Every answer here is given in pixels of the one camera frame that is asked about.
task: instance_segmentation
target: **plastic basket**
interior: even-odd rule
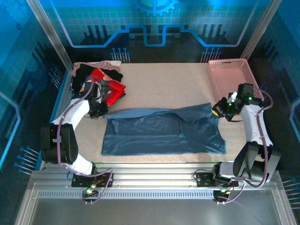
[[[208,64],[208,76],[216,101],[228,98],[228,94],[237,91],[241,83],[250,83],[258,88],[246,59],[210,60]],[[263,100],[258,90],[254,90],[254,96]]]

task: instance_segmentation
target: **beige cloth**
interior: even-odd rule
[[[80,68],[81,64],[85,64],[91,67],[99,68],[99,69],[108,69],[108,70],[117,70],[119,71],[121,68],[121,61],[108,61],[104,60],[101,62],[75,62],[74,68],[71,72],[72,76],[76,76],[76,70]]]

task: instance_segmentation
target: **robotic arm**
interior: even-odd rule
[[[84,85],[84,91],[71,100],[70,105],[64,113],[51,124],[41,128],[41,149],[44,161],[58,164],[57,132],[59,123],[63,118],[60,129],[61,164],[71,171],[76,171],[84,175],[97,173],[95,165],[78,153],[74,131],[85,114],[89,113],[91,117],[99,116],[101,99],[107,91],[108,89],[104,85],[95,84],[91,87],[91,81],[87,81]],[[88,96],[76,104],[85,93],[88,93]]]
[[[263,103],[260,98],[254,97],[253,89],[251,84],[240,84],[237,92],[229,93],[228,100],[224,97],[212,108],[216,116],[225,117],[228,121],[232,121],[235,115],[241,115],[247,141],[234,162],[220,162],[215,166],[214,178],[217,180],[229,181],[237,177],[260,182],[267,173],[265,182],[269,182],[279,162],[280,153],[273,148],[263,121]]]

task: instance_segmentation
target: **speckled tabletop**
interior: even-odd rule
[[[109,111],[129,108],[181,108],[210,102],[215,104],[207,63],[122,64],[122,83],[126,96]],[[83,118],[75,135],[80,154],[100,162],[218,162],[233,161],[246,143],[244,124],[220,120],[219,130],[226,141],[226,154],[179,154],[146,156],[102,156],[102,141],[107,120]]]

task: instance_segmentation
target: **glass panel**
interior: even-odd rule
[[[263,89],[274,99],[265,120],[282,152],[283,173],[299,174],[300,148],[300,3],[283,0],[254,50],[249,64]]]
[[[51,68],[65,69],[26,1],[0,0],[0,21],[0,224],[14,224],[37,166],[37,154],[20,148],[39,152],[62,80]]]
[[[94,53],[94,60],[112,58],[123,62],[129,59],[122,54],[129,53],[130,62],[134,63],[239,58],[268,3],[41,1],[73,62],[90,52]]]

